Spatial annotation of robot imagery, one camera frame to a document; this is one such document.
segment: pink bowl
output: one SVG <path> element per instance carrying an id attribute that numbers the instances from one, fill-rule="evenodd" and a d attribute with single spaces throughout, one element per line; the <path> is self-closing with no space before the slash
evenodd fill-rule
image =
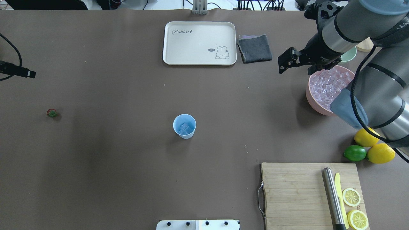
<path id="1" fill-rule="evenodd" d="M 345 68 L 345 67 L 336 65 L 336 66 L 334 66 L 333 68 L 335 68 L 336 70 L 340 71 L 341 73 L 343 73 L 343 72 L 348 72 L 352 79 L 355 77 L 355 74 L 354 74 L 352 71 L 350 71 L 349 69 Z M 314 76 L 320 75 L 321 72 L 323 72 L 323 71 L 326 71 L 326 70 L 317 71 L 317 72 L 315 72 L 313 75 L 311 75 L 310 78 L 308 79 L 308 84 L 307 84 L 307 89 L 306 89 L 307 101 L 308 101 L 308 103 L 311 105 L 311 107 L 312 107 L 315 111 L 319 112 L 320 114 L 323 114 L 323 115 L 325 115 L 325 116 L 336 116 L 333 112 L 331 112 L 330 110 L 327 110 L 327 109 L 324 108 L 322 105 L 320 105 L 320 104 L 314 99 L 314 97 L 312 96 L 312 93 L 313 93 L 313 92 L 311 92 L 311 89 L 310 89 L 310 81 L 311 81 L 311 78 L 313 78 Z"/>

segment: bowl of ice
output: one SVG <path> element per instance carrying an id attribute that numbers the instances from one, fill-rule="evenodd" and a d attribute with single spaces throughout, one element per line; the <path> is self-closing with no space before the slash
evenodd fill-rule
<path id="1" fill-rule="evenodd" d="M 310 76 L 306 96 L 311 107 L 326 116 L 336 116 L 330 105 L 355 77 L 347 68 L 336 65 L 330 70 L 321 70 Z"/>

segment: yellow lemon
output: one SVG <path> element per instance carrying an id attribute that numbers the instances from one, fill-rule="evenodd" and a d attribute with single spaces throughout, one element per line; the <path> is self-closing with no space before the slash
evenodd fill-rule
<path id="1" fill-rule="evenodd" d="M 355 189 L 345 189 L 342 192 L 342 198 L 344 199 L 344 202 L 351 207 L 356 207 L 361 203 L 361 196 Z"/>
<path id="2" fill-rule="evenodd" d="M 395 158 L 395 151 L 385 143 L 376 144 L 368 150 L 368 160 L 375 164 L 383 164 Z"/>
<path id="3" fill-rule="evenodd" d="M 373 133 L 379 135 L 373 129 L 369 128 Z M 365 129 L 360 129 L 354 136 L 355 142 L 362 147 L 372 147 L 378 143 L 379 139 L 369 134 Z"/>
<path id="4" fill-rule="evenodd" d="M 368 228 L 368 217 L 359 210 L 351 210 L 348 212 L 346 218 L 349 225 L 355 230 L 365 230 Z"/>

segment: gray cloth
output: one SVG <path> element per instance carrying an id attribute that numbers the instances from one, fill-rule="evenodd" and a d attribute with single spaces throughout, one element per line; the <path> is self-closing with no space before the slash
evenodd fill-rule
<path id="1" fill-rule="evenodd" d="M 254 38 L 238 39 L 237 44 L 244 63 L 270 61 L 273 59 L 265 34 Z"/>

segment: yellow knife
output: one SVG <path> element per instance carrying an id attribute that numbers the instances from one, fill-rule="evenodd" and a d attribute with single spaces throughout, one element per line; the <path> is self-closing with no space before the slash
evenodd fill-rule
<path id="1" fill-rule="evenodd" d="M 342 198 L 342 189 L 341 189 L 341 179 L 339 178 L 339 173 L 335 173 L 335 188 L 337 190 L 337 195 L 339 198 L 339 204 L 341 205 L 341 212 L 342 212 L 342 218 L 344 219 L 344 224 L 345 228 L 349 228 L 348 220 L 346 219 L 346 211 L 345 211 L 345 205 L 344 205 L 344 199 Z"/>

